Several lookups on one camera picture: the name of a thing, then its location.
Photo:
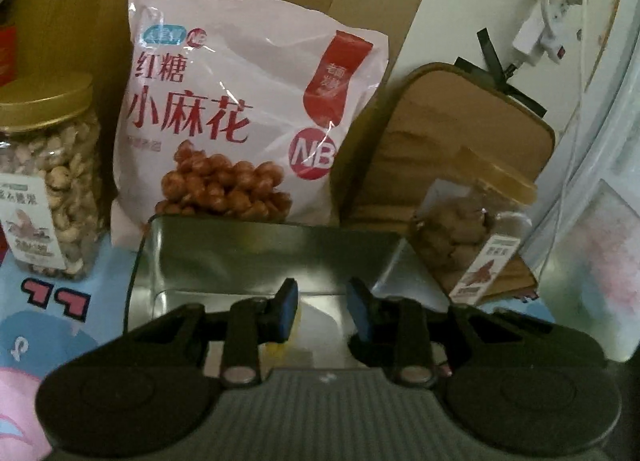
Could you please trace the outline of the black box silver interior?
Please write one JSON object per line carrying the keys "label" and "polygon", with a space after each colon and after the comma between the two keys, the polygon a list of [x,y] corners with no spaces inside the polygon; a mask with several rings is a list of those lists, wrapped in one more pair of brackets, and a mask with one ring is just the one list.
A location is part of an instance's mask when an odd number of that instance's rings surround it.
{"label": "black box silver interior", "polygon": [[356,368],[348,349],[355,325],[345,295],[354,277],[378,297],[416,299],[439,313],[449,304],[398,233],[157,216],[134,265],[125,328],[139,328],[183,304],[227,311],[241,299],[274,296],[293,278],[299,303],[291,339],[262,349],[262,369]]}

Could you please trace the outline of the pecan jar gold lid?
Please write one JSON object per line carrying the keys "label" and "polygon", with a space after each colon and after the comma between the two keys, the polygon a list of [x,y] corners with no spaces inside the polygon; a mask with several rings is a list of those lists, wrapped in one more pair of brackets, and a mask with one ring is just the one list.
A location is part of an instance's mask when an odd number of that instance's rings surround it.
{"label": "pecan jar gold lid", "polygon": [[409,224],[412,244],[452,302],[480,302],[521,247],[536,199],[536,185],[516,169],[457,150]]}

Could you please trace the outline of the pink snack bag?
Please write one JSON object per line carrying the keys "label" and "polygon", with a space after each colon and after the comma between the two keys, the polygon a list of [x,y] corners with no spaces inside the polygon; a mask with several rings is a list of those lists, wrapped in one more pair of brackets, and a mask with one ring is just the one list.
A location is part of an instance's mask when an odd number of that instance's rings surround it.
{"label": "pink snack bag", "polygon": [[331,173],[388,64],[383,33],[280,0],[128,0],[111,237],[160,214],[326,225]]}

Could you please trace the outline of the cartoon pig bedsheet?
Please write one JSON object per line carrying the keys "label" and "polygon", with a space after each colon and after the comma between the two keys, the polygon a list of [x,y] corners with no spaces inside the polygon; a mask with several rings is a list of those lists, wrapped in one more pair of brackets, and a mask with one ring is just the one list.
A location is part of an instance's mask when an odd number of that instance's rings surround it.
{"label": "cartoon pig bedsheet", "polygon": [[124,331],[132,251],[104,238],[88,277],[46,278],[1,255],[1,458],[40,460],[51,447],[35,413],[47,375]]}

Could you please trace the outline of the cashew jar gold lid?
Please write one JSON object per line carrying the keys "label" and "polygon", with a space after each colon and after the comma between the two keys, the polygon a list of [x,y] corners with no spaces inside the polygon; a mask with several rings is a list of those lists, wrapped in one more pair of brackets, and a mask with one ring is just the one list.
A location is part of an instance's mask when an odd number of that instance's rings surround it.
{"label": "cashew jar gold lid", "polygon": [[93,80],[28,76],[1,88],[1,228],[15,261],[80,279],[104,228]]}

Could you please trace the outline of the white power strip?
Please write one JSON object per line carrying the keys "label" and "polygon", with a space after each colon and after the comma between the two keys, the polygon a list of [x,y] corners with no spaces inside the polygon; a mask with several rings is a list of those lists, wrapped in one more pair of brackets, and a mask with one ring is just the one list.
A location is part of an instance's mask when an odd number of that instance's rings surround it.
{"label": "white power strip", "polygon": [[555,64],[566,54],[565,17],[572,6],[583,6],[586,0],[537,0],[512,42],[516,56],[524,64],[535,67],[547,56]]}

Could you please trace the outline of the red gift bag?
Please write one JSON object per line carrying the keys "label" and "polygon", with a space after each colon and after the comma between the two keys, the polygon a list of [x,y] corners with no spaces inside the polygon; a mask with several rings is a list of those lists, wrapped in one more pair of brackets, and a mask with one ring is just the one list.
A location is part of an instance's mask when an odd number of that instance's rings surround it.
{"label": "red gift bag", "polygon": [[12,82],[16,73],[16,29],[4,26],[0,30],[0,85]]}

